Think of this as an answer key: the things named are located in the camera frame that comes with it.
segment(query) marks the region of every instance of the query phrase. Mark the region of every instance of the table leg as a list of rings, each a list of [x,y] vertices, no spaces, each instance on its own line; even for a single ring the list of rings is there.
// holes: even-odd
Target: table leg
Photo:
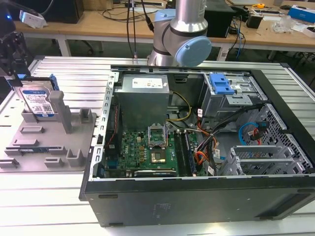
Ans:
[[[58,44],[59,44],[59,48],[61,51],[61,55],[63,57],[70,57],[71,56],[71,51],[69,48],[69,44],[68,41],[66,39],[57,39],[58,40]]]
[[[226,60],[226,57],[227,57],[228,50],[229,50],[229,47],[228,47],[228,46],[222,46],[222,47],[220,48],[220,51],[219,51],[219,55],[218,55],[218,57],[217,57],[217,60],[219,60],[219,61],[225,61],[225,60]]]
[[[98,51],[100,53],[104,52],[104,46],[103,46],[103,41],[98,42]]]
[[[277,54],[277,51],[272,50],[268,56],[268,60],[273,60],[276,54]]]

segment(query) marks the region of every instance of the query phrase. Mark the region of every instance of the power supply label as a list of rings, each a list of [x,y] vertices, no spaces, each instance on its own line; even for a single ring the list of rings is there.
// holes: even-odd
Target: power supply label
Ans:
[[[160,78],[134,78],[132,79],[134,89],[162,89],[163,82]]]

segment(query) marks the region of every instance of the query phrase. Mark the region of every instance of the sticker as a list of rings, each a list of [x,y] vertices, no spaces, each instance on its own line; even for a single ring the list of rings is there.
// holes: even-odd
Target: sticker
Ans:
[[[28,151],[28,152],[32,152],[34,151],[33,149],[20,149],[20,151]]]
[[[220,150],[219,149],[215,149],[215,154],[213,155],[213,157],[220,159]]]
[[[162,89],[163,82],[159,78],[134,78],[132,87],[134,89]]]
[[[204,16],[205,10],[206,10],[206,0],[201,0],[200,5],[199,5],[198,15]]]
[[[208,166],[208,172],[209,172],[212,176],[214,176],[214,174],[215,174],[215,170],[214,170],[211,166]]]
[[[198,109],[198,117],[202,118],[202,109]]]
[[[241,87],[239,85],[231,85],[232,89],[241,89]]]
[[[28,106],[35,115],[50,117],[54,114],[53,108],[46,100],[47,94],[43,90],[24,90],[22,91]]]

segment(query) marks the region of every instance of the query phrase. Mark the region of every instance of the black computer case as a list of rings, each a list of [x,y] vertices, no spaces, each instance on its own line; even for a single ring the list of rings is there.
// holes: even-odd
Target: black computer case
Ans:
[[[207,36],[226,38],[235,11],[224,0],[207,0],[206,6]]]
[[[14,0],[16,3],[29,7],[38,13],[45,11],[51,0]],[[12,18],[19,20],[20,11],[9,7]],[[76,24],[83,15],[83,0],[54,0],[53,5],[44,16],[47,22]]]

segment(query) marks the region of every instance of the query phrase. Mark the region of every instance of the wooden table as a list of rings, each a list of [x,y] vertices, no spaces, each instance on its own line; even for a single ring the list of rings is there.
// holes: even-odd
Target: wooden table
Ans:
[[[273,0],[261,0],[268,7],[273,6]],[[283,5],[298,4],[300,6],[315,8],[315,3],[300,1],[284,1]],[[125,12],[124,8],[117,8],[111,11],[113,14]],[[113,15],[115,18],[126,18],[126,13]],[[315,52],[315,40],[306,35],[294,31],[293,33],[275,33],[271,29],[273,22],[261,21],[258,29],[249,29],[242,24],[241,32],[246,37],[245,48],[295,51],[295,52]],[[21,22],[16,22],[17,31],[21,31],[26,37],[51,38],[59,43],[63,56],[71,56],[68,39],[74,40],[95,40],[95,41],[116,41],[127,42],[126,23],[105,19],[100,12],[85,11],[83,17],[77,24],[49,23],[43,29],[32,29]],[[129,24],[130,38],[133,41],[133,26]],[[145,21],[136,23],[137,42],[153,43],[153,34],[149,31]],[[220,47],[218,60],[225,60],[228,49],[235,42],[235,35],[228,35],[227,38],[211,38],[214,47]]]

